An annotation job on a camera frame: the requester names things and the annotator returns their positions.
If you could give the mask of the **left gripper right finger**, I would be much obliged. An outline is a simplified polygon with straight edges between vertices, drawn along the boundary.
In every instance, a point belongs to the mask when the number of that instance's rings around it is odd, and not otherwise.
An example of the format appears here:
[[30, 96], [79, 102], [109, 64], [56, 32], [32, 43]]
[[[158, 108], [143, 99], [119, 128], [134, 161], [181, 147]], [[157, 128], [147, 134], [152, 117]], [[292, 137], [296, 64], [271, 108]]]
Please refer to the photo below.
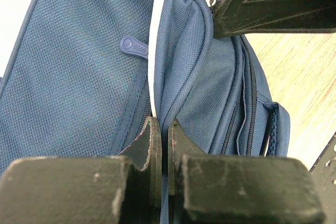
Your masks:
[[209, 155], [168, 131], [170, 223], [323, 223], [313, 180], [293, 158]]

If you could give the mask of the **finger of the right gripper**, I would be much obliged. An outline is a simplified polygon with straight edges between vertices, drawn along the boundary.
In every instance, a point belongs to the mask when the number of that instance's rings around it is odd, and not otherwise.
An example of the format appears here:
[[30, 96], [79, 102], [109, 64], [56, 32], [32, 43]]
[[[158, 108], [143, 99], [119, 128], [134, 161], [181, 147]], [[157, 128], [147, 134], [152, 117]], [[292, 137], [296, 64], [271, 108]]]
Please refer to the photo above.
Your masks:
[[335, 0], [220, 0], [214, 37], [251, 33], [334, 33]]

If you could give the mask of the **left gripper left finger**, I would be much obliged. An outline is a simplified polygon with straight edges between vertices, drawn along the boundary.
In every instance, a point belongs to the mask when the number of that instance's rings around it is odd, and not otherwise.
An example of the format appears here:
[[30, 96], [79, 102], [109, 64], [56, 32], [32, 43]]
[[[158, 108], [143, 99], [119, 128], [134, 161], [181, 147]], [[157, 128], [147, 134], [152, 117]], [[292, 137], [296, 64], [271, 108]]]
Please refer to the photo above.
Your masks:
[[17, 159], [1, 176], [1, 223], [159, 223], [161, 161], [153, 117], [116, 156]]

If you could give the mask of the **navy blue student backpack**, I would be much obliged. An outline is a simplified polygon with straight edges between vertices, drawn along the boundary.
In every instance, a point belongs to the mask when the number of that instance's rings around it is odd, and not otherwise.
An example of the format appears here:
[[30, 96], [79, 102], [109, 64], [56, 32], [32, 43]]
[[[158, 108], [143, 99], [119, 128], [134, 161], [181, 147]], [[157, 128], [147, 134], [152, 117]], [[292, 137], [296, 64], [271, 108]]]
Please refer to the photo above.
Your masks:
[[283, 157], [289, 115], [245, 34], [214, 37], [220, 0], [32, 0], [1, 78], [1, 176], [29, 157], [119, 155], [159, 122], [209, 155]]

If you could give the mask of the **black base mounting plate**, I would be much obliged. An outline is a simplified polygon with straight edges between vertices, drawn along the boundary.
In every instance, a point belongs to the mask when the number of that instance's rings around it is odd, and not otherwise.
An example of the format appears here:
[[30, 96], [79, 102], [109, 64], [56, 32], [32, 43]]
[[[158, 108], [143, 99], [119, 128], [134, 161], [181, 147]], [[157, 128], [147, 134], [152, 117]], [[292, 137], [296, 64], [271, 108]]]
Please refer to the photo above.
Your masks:
[[326, 219], [335, 223], [335, 134], [310, 169]]

